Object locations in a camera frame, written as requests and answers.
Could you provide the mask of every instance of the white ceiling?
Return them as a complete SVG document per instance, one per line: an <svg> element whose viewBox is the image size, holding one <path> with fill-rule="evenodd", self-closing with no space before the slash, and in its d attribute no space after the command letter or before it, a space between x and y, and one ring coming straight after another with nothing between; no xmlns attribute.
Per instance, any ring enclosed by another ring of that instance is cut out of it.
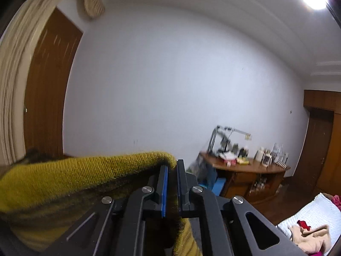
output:
<svg viewBox="0 0 341 256"><path fill-rule="evenodd" d="M175 6L224 22L277 54L305 80L341 82L341 29L303 0L104 0Z"/></svg>

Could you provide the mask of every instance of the metal bolt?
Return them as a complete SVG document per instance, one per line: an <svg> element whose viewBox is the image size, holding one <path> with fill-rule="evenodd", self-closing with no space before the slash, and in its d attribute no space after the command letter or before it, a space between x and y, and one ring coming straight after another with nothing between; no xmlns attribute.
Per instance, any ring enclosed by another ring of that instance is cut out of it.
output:
<svg viewBox="0 0 341 256"><path fill-rule="evenodd" d="M105 196L102 198L103 204L110 204L113 201L113 199L110 196Z"/></svg>
<svg viewBox="0 0 341 256"><path fill-rule="evenodd" d="M195 193L200 193L200 192L202 192L202 187L201 186L194 186L194 187L192 187L192 191Z"/></svg>
<svg viewBox="0 0 341 256"><path fill-rule="evenodd" d="M142 188L142 191L143 191L144 193L150 193L150 192L153 191L153 188L150 187L150 186L144 186L144 187Z"/></svg>
<svg viewBox="0 0 341 256"><path fill-rule="evenodd" d="M233 199L233 202L236 204L243 204L243 202L244 202L244 198L242 198L239 195L234 196L232 199Z"/></svg>

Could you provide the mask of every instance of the yellow sweater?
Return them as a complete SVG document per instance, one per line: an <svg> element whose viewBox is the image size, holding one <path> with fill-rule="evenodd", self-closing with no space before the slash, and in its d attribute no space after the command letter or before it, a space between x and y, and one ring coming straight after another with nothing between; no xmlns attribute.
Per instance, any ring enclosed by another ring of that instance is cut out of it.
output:
<svg viewBox="0 0 341 256"><path fill-rule="evenodd" d="M0 217L24 244L43 251L103 196L128 196L146 185L162 163L176 166L175 158L163 152L15 166L0 179ZM176 182L171 177L166 213L174 225L173 255L201 255L189 221L177 215Z"/></svg>

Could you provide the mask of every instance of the white quilt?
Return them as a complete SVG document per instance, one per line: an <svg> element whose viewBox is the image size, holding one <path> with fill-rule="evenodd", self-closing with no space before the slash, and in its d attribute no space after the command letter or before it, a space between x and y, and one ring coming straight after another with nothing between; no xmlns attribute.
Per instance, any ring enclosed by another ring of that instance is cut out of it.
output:
<svg viewBox="0 0 341 256"><path fill-rule="evenodd" d="M288 237L291 231L288 226L297 225L298 220L304 220L311 228L328 224L331 237L331 247L334 246L341 234L341 211L322 193L318 194L312 202L304 206L286 220L283 220L277 227Z"/></svg>

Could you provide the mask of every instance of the beige curtain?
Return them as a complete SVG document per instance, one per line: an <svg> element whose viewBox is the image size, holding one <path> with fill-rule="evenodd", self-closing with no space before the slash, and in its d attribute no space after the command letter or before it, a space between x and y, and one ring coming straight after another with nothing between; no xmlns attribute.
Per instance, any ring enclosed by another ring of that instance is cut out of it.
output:
<svg viewBox="0 0 341 256"><path fill-rule="evenodd" d="M27 0L7 27L0 44L0 165L25 154L23 107L27 75L40 34L60 0ZM84 0L86 12L104 12L101 0Z"/></svg>

